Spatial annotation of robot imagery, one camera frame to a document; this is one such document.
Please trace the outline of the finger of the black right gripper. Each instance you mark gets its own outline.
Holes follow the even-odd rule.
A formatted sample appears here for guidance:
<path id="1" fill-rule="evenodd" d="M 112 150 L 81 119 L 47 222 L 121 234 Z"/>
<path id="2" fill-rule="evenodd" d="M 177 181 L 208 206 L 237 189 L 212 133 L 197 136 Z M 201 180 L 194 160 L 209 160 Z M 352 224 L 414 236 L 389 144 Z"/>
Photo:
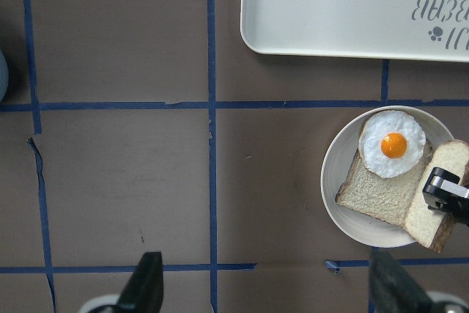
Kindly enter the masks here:
<path id="1" fill-rule="evenodd" d="M 468 187 L 459 184 L 457 175 L 434 167 L 422 193 L 430 210 L 448 213 L 458 223 L 468 223 Z"/>

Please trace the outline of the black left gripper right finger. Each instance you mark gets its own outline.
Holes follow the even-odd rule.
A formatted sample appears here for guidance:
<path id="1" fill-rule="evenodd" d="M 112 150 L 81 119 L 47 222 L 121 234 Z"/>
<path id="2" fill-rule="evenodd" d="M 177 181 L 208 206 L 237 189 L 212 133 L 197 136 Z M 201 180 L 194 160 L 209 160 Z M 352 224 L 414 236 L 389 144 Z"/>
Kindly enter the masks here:
<path id="1" fill-rule="evenodd" d="M 369 293 L 376 312 L 439 312 L 440 307 L 385 251 L 369 259 Z"/>

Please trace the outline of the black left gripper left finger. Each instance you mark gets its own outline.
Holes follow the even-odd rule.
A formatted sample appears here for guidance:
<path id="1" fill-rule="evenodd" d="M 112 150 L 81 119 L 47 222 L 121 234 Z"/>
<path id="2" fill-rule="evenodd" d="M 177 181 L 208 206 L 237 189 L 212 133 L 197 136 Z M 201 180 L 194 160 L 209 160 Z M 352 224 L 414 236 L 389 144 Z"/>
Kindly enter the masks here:
<path id="1" fill-rule="evenodd" d="M 114 306 L 115 312 L 159 312 L 163 304 L 163 260 L 159 251 L 142 255 Z"/>

